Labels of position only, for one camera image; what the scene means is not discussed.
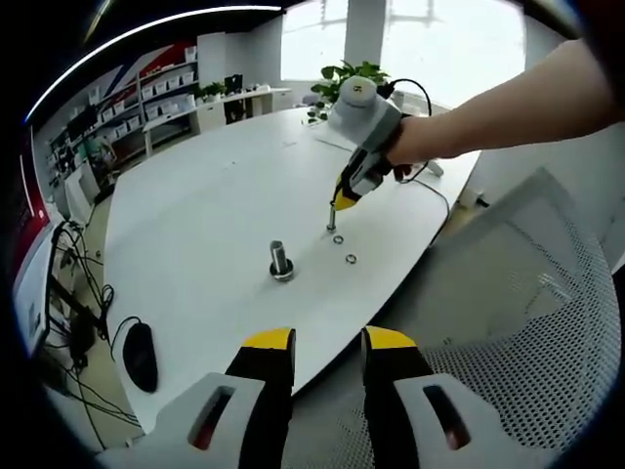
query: green plant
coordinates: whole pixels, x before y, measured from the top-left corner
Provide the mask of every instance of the green plant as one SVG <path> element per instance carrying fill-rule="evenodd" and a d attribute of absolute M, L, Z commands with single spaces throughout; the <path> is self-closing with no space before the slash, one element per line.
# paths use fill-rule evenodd
<path fill-rule="evenodd" d="M 351 76 L 365 76 L 376 85 L 384 85 L 387 83 L 387 77 L 389 75 L 382 71 L 379 65 L 367 61 L 358 66 L 353 66 L 345 61 L 341 62 L 343 62 L 343 66 L 329 65 L 322 68 L 321 76 L 323 76 L 325 81 L 316 83 L 311 87 L 311 91 L 321 95 L 321 101 L 316 103 L 309 110 L 309 124 L 317 122 L 317 120 L 328 119 L 328 110 L 339 99 L 341 85 Z"/>
<path fill-rule="evenodd" d="M 226 85 L 222 81 L 214 81 L 210 85 L 206 85 L 204 88 L 197 88 L 195 90 L 196 98 L 206 98 L 208 96 L 217 96 L 226 92 Z"/>

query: black cord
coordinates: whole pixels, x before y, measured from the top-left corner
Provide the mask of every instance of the black cord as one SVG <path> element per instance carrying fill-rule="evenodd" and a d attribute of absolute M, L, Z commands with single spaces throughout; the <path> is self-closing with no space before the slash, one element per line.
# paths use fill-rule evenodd
<path fill-rule="evenodd" d="M 417 179 L 417 177 L 423 173 L 425 171 L 425 169 L 428 167 L 428 163 L 430 161 L 426 161 L 425 163 L 423 163 L 423 166 L 420 167 L 416 173 L 414 173 L 414 175 L 410 178 L 410 179 L 402 179 L 401 181 L 398 181 L 400 184 L 408 184 L 408 183 L 412 183 L 415 179 Z"/>
<path fill-rule="evenodd" d="M 65 328 L 65 326 L 63 324 L 61 324 L 56 318 L 54 318 L 52 315 L 49 315 L 49 319 L 50 322 L 55 325 L 58 329 L 54 329 L 52 327 L 52 324 L 50 324 L 50 328 L 58 333 L 58 335 L 61 335 L 63 337 L 69 337 L 69 331 Z"/>
<path fill-rule="evenodd" d="M 442 201 L 445 202 L 445 209 L 447 210 L 447 213 L 445 215 L 445 221 L 442 223 L 442 225 L 440 225 L 440 228 L 438 229 L 437 233 L 434 235 L 434 238 L 432 239 L 432 242 L 430 243 L 430 245 L 432 245 L 438 239 L 438 235 L 440 235 L 440 232 L 442 231 L 444 226 L 449 221 L 449 218 L 451 218 L 451 207 L 449 206 L 449 202 L 447 201 L 447 197 L 445 197 L 442 193 L 440 193 L 439 191 L 434 189 L 432 186 L 429 186 L 426 183 L 424 183 L 423 181 L 419 181 L 418 179 L 416 179 L 416 177 L 419 176 L 423 172 L 424 169 L 426 169 L 427 165 L 428 165 L 428 163 L 426 163 L 421 169 L 419 169 L 419 171 L 417 171 L 417 173 L 414 176 L 412 176 L 410 179 L 406 179 L 404 181 L 398 181 L 398 182 L 400 184 L 408 184 L 408 183 L 420 184 L 424 188 L 427 188 L 430 191 L 432 191 L 433 193 L 435 193 L 436 195 L 438 195 L 440 198 L 442 198 Z"/>
<path fill-rule="evenodd" d="M 80 264 L 80 267 L 85 273 L 87 284 L 89 285 L 89 288 L 96 300 L 96 303 L 98 303 L 98 306 L 100 307 L 100 317 L 99 317 L 100 326 L 98 327 L 98 335 L 100 336 L 101 339 L 106 340 L 107 339 L 107 334 L 105 330 L 106 316 L 108 314 L 108 310 L 114 298 L 115 291 L 113 287 L 109 284 L 105 284 L 102 288 L 100 288 L 98 281 L 96 280 L 93 272 L 91 272 L 91 269 L 89 269 L 87 261 L 92 261 L 100 265 L 102 265 L 102 262 L 96 259 L 93 259 L 87 255 L 88 253 L 87 243 L 85 241 L 84 235 L 79 231 L 80 228 L 75 226 L 71 222 L 69 222 L 69 225 L 76 230 L 76 237 L 74 237 L 72 233 L 70 233 L 65 228 L 61 230 L 61 233 L 67 235 L 69 239 L 71 240 L 72 249 L 73 251 L 75 251 L 74 258 Z M 80 243 L 80 247 L 82 247 L 82 252 L 83 252 L 82 256 L 79 255 L 80 248 L 78 247 L 78 243 Z"/>
<path fill-rule="evenodd" d="M 91 428 L 93 429 L 94 433 L 96 434 L 96 438 L 98 439 L 98 443 L 102 447 L 102 451 L 106 451 L 106 446 L 104 445 L 104 442 L 102 441 L 102 437 L 100 436 L 100 433 L 98 433 L 98 429 L 96 428 L 96 423 L 94 422 L 94 419 L 91 416 L 91 412 L 89 411 L 89 408 L 87 407 L 87 400 L 83 396 L 82 388 L 80 386 L 78 386 L 78 392 L 80 393 L 80 397 L 82 399 L 78 399 L 78 397 L 74 396 L 72 393 L 69 393 L 69 394 L 71 396 L 73 396 L 74 399 L 77 399 L 78 401 L 82 401 L 82 404 L 85 406 L 85 413 L 87 414 L 87 418 L 89 419 L 89 423 L 91 424 Z"/>
<path fill-rule="evenodd" d="M 74 381 L 76 382 L 81 388 L 86 388 L 89 391 L 91 391 L 98 399 L 100 399 L 103 403 L 110 405 L 111 407 L 113 407 L 116 411 L 114 413 L 120 413 L 121 415 L 123 415 L 126 418 L 129 418 L 131 420 L 136 420 L 137 417 L 135 415 L 133 415 L 132 413 L 128 413 L 126 412 L 124 409 L 122 409 L 119 405 L 112 403 L 111 401 L 108 401 L 107 399 L 103 398 L 100 393 L 98 393 L 94 388 L 92 388 L 91 386 L 83 383 L 82 381 L 80 381 L 80 377 L 78 376 L 78 373 L 76 373 L 76 376 L 73 376 L 70 372 L 70 370 L 66 370 L 67 375 Z"/>
<path fill-rule="evenodd" d="M 445 221 L 442 223 L 442 225 L 440 225 L 440 228 L 438 229 L 437 233 L 434 235 L 434 238 L 432 239 L 432 242 L 430 243 L 430 245 L 432 245 L 432 244 L 434 244 L 437 241 L 438 235 L 440 235 L 440 232 L 442 231 L 442 229 L 445 227 L 445 225 L 447 224 L 447 222 L 451 218 L 451 207 L 449 206 L 449 202 L 447 201 L 447 197 L 445 197 L 442 193 L 440 193 L 439 191 L 434 189 L 432 186 L 429 186 L 426 183 L 424 183 L 423 181 L 418 181 L 418 180 L 416 180 L 415 183 L 420 184 L 424 188 L 429 189 L 430 191 L 432 191 L 433 193 L 438 195 L 440 198 L 442 198 L 442 200 L 445 202 L 445 208 L 447 209 L 447 214 L 445 215 Z"/>
<path fill-rule="evenodd" d="M 120 421 L 122 421 L 124 423 L 127 423 L 129 425 L 133 425 L 135 427 L 141 428 L 141 425 L 138 424 L 138 422 L 136 420 L 137 417 L 135 415 L 132 415 L 132 414 L 130 414 L 128 412 L 125 412 L 119 405 L 116 405 L 116 404 L 106 400 L 95 389 L 93 389 L 91 386 L 88 386 L 88 385 L 84 384 L 83 382 L 81 382 L 80 378 L 78 377 L 78 373 L 77 372 L 76 372 L 76 376 L 74 376 L 72 374 L 73 368 L 72 369 L 67 369 L 57 359 L 52 358 L 52 360 L 54 362 L 56 362 L 57 366 L 65 372 L 65 376 L 69 376 L 74 382 L 76 382 L 78 384 L 78 390 L 80 392 L 80 397 L 76 396 L 73 393 L 71 393 L 68 389 L 67 389 L 66 393 L 70 397 L 74 398 L 76 401 L 79 401 L 79 402 L 84 404 L 85 410 L 87 411 L 87 415 L 89 416 L 89 420 L 92 422 L 92 426 L 94 427 L 94 432 L 96 434 L 98 434 L 98 431 L 96 430 L 96 427 L 93 425 L 93 420 L 91 418 L 91 414 L 87 410 L 87 406 L 89 406 L 89 407 L 91 407 L 91 408 L 93 408 L 95 410 L 98 410 L 101 413 L 105 413 L 106 415 L 108 415 L 110 417 L 116 418 L 117 420 L 120 420 Z M 98 405 L 98 404 L 92 403 L 91 401 L 88 401 L 84 397 L 84 394 L 82 392 L 82 388 L 87 388 L 92 393 L 94 393 L 98 398 L 100 398 L 103 402 L 111 405 L 115 409 L 106 408 L 106 407 L 104 407 L 102 405 Z"/>
<path fill-rule="evenodd" d="M 92 403 L 91 401 L 83 399 L 80 396 L 76 396 L 75 394 L 69 391 L 67 391 L 66 394 L 72 399 L 75 399 L 79 403 L 82 403 L 83 405 L 88 406 L 92 408 L 93 410 L 97 410 L 100 413 L 103 413 L 105 415 L 108 415 L 109 417 L 115 418 L 119 420 L 120 422 L 124 422 L 128 425 L 132 425 L 133 427 L 142 428 L 141 425 L 139 425 L 137 422 L 127 420 L 126 418 L 123 417 L 123 415 L 120 415 L 119 412 L 116 412 L 116 411 L 110 410 L 109 408 L 105 408 L 105 407 L 102 407 L 101 405 Z"/>
<path fill-rule="evenodd" d="M 99 266 L 103 266 L 104 265 L 104 263 L 99 261 L 98 259 L 94 259 L 93 257 L 89 257 L 89 256 L 81 256 L 80 254 L 75 252 L 73 249 L 63 249 L 62 247 L 57 247 L 57 249 L 59 249 L 60 252 L 67 252 L 67 253 L 69 253 L 72 257 L 75 257 L 75 258 L 80 257 L 81 259 L 84 259 L 85 261 L 91 261 L 93 263 L 98 264 Z"/>
<path fill-rule="evenodd" d="M 123 320 L 121 323 L 119 323 L 119 325 L 117 326 L 117 330 L 115 330 L 115 334 L 113 335 L 113 340 L 110 341 L 110 359 L 113 361 L 115 361 L 115 359 L 113 358 L 113 347 L 115 346 L 115 339 L 117 338 L 117 334 L 119 334 L 119 331 L 121 330 L 122 325 L 124 325 L 129 320 L 137 320 L 137 322 L 141 324 L 141 319 L 138 316 L 129 316 L 128 318 Z"/>
<path fill-rule="evenodd" d="M 418 86 L 421 89 L 421 91 L 423 91 L 423 94 L 426 95 L 426 101 L 428 102 L 428 115 L 432 115 L 432 101 L 430 101 L 430 95 L 428 95 L 428 92 L 421 85 L 421 83 L 419 83 L 418 81 L 412 80 L 410 78 L 400 78 L 398 80 L 392 81 L 391 86 L 394 88 L 397 83 L 401 83 L 401 82 L 412 83 L 413 85 Z"/>

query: white cabinet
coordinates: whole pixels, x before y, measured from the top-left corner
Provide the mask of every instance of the white cabinet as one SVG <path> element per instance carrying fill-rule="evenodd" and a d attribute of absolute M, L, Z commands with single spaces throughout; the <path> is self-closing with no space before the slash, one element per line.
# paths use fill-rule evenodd
<path fill-rule="evenodd" d="M 218 129 L 226 125 L 224 103 L 213 103 L 197 108 L 197 123 L 200 132 Z"/>
<path fill-rule="evenodd" d="M 290 109 L 293 107 L 293 92 L 291 90 L 276 91 L 272 93 L 271 110 L 278 112 L 279 110 Z"/>

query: hand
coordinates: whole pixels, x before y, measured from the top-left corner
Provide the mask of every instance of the hand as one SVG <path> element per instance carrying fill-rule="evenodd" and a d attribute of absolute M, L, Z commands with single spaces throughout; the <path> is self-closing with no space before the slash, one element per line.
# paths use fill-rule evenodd
<path fill-rule="evenodd" d="M 405 117 L 401 119 L 401 133 L 397 142 L 387 153 L 393 166 L 415 164 L 434 158 L 456 156 L 446 148 L 447 140 L 442 136 L 447 125 L 440 116 Z"/>

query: metal bolt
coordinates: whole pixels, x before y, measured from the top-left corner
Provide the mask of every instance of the metal bolt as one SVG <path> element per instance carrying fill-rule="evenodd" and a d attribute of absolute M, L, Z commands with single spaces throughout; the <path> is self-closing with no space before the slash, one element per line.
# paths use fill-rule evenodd
<path fill-rule="evenodd" d="M 287 281 L 293 276 L 293 263 L 286 257 L 282 241 L 272 241 L 270 244 L 271 265 L 270 274 L 279 281 Z"/>
<path fill-rule="evenodd" d="M 330 202 L 330 221 L 325 229 L 330 233 L 336 230 L 336 208 L 334 207 L 334 202 Z"/>

